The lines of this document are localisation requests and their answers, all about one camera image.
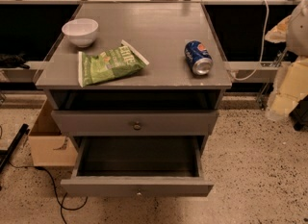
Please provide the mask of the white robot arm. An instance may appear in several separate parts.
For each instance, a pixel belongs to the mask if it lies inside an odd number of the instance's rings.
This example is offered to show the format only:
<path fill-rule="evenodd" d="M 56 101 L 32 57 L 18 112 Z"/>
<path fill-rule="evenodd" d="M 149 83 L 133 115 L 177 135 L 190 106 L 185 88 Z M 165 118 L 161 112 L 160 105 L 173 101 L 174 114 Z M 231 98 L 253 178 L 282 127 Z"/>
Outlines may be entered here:
<path fill-rule="evenodd" d="M 273 91 L 269 95 L 266 117 L 278 121 L 287 117 L 308 95 L 307 0 L 301 1 L 290 15 L 269 30 L 265 40 L 285 42 L 287 50 L 297 55 L 293 63 L 282 63 L 278 68 Z"/>

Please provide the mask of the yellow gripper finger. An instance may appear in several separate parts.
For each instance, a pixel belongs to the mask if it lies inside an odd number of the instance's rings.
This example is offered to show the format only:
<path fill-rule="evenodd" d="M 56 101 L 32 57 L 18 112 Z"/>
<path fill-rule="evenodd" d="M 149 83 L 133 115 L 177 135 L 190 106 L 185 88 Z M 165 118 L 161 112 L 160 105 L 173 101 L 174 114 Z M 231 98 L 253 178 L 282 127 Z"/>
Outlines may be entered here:
<path fill-rule="evenodd" d="M 308 58 L 298 57 L 292 63 L 282 62 L 269 95 L 266 118 L 279 121 L 287 117 L 308 95 Z"/>
<path fill-rule="evenodd" d="M 291 17 L 288 15 L 270 29 L 265 35 L 265 40 L 271 43 L 285 42 L 290 19 Z"/>

